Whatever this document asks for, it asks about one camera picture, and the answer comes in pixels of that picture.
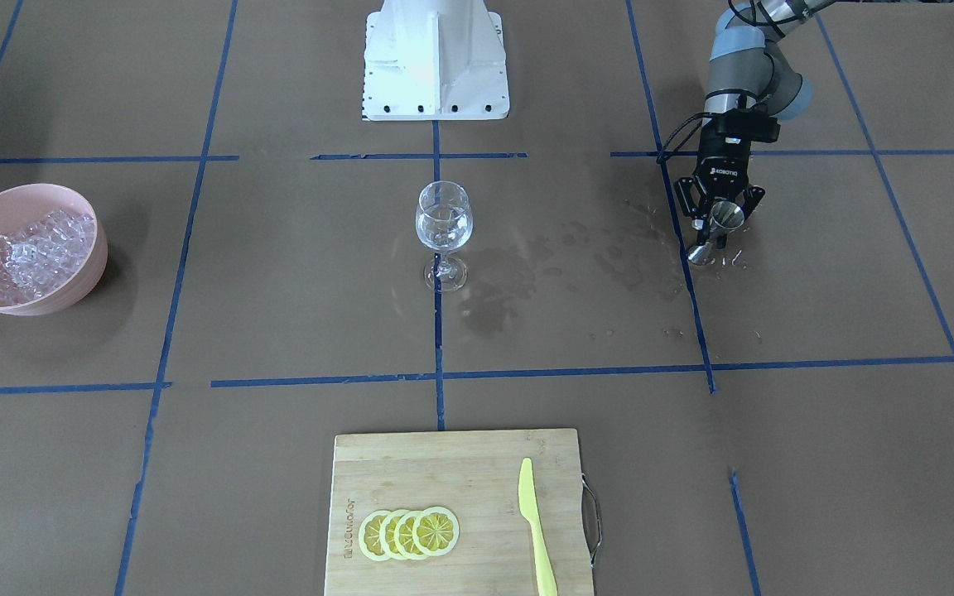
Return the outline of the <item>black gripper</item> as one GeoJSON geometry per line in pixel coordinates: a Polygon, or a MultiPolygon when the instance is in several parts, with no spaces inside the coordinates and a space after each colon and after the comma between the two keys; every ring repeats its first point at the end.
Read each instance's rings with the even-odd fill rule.
{"type": "Polygon", "coordinates": [[[695,230],[703,230],[708,218],[708,201],[736,201],[742,195],[742,223],[749,222],[766,191],[749,185],[747,166],[752,140],[746,138],[701,137],[696,166],[690,176],[678,178],[673,189],[679,208],[695,230]]]}

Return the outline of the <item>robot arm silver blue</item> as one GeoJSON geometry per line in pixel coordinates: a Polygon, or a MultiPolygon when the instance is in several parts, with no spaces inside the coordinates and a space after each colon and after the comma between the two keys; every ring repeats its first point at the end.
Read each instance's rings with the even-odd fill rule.
{"type": "Polygon", "coordinates": [[[812,85],[788,63],[779,44],[830,1],[746,1],[728,7],[715,26],[705,105],[699,121],[696,166],[677,182],[679,204],[707,238],[712,211],[742,197],[744,216],[762,196],[749,183],[752,146],[778,140],[781,124],[800,116],[812,85]]]}

